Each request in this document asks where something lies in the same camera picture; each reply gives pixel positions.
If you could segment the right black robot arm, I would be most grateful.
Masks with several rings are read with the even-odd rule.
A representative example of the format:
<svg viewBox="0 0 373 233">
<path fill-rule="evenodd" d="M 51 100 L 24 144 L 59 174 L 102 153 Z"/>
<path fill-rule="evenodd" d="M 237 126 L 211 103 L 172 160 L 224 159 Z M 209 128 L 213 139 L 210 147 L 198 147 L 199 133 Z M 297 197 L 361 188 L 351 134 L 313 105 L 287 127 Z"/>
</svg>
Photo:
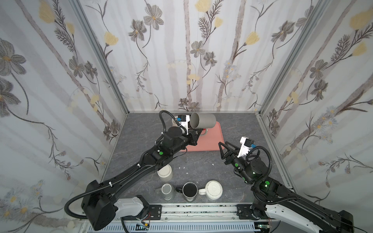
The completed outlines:
<svg viewBox="0 0 373 233">
<path fill-rule="evenodd" d="M 308 233 L 353 233 L 354 219 L 347 211 L 336 212 L 291 191 L 271 178 L 273 158 L 262 146 L 249 148 L 240 157 L 240 148 L 220 142 L 219 150 L 226 165 L 250 185 L 255 200 L 252 204 L 238 205 L 237 215 L 242 219 L 276 219 Z"/>
</svg>

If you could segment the black interior steel mug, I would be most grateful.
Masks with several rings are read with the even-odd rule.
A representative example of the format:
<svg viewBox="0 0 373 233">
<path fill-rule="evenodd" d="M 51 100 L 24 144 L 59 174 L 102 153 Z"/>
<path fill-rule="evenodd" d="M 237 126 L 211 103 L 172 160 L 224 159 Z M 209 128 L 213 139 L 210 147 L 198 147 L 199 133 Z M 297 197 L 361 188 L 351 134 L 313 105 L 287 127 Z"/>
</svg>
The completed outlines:
<svg viewBox="0 0 373 233">
<path fill-rule="evenodd" d="M 183 194 L 183 198 L 187 202 L 193 202 L 198 195 L 198 187 L 193 182 L 187 182 L 181 187 L 176 187 L 175 191 Z"/>
</svg>

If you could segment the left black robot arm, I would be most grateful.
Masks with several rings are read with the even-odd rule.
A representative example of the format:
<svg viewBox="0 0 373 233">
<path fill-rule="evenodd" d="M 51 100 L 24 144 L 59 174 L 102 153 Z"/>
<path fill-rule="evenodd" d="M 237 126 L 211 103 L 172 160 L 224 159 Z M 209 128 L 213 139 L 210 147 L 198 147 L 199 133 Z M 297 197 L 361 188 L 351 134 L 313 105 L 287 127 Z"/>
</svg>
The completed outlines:
<svg viewBox="0 0 373 233">
<path fill-rule="evenodd" d="M 102 183 L 92 181 L 86 191 L 67 201 L 65 213 L 73 218 L 87 219 L 95 231 L 110 224 L 119 207 L 115 206 L 119 196 L 130 186 L 150 172 L 158 171 L 169 164 L 174 155 L 186 150 L 188 145 L 196 146 L 202 133 L 198 128 L 197 113 L 189 115 L 189 121 L 179 121 L 170 112 L 162 110 L 159 117 L 163 131 L 155 145 L 145 151 L 139 161 L 121 174 Z"/>
</svg>

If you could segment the white ribbed upside-down mug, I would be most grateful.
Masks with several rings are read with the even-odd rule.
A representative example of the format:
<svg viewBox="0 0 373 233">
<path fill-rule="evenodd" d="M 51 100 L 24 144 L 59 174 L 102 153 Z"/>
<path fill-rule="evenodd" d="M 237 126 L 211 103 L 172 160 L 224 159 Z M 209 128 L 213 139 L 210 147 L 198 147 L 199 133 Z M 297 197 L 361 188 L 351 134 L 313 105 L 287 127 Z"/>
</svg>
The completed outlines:
<svg viewBox="0 0 373 233">
<path fill-rule="evenodd" d="M 223 189 L 218 181 L 207 182 L 205 188 L 199 189 L 198 194 L 206 196 L 209 200 L 217 200 L 222 196 Z"/>
</svg>

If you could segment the cream upside-down mug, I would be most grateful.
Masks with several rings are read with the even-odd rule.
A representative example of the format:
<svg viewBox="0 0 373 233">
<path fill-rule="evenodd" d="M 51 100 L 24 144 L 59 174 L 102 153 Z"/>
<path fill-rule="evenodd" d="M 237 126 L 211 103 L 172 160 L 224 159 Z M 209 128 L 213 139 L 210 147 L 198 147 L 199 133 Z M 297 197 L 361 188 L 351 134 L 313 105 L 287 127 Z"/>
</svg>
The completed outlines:
<svg viewBox="0 0 373 233">
<path fill-rule="evenodd" d="M 167 183 L 173 178 L 173 170 L 170 165 L 166 165 L 157 171 L 157 174 L 161 181 Z"/>
</svg>

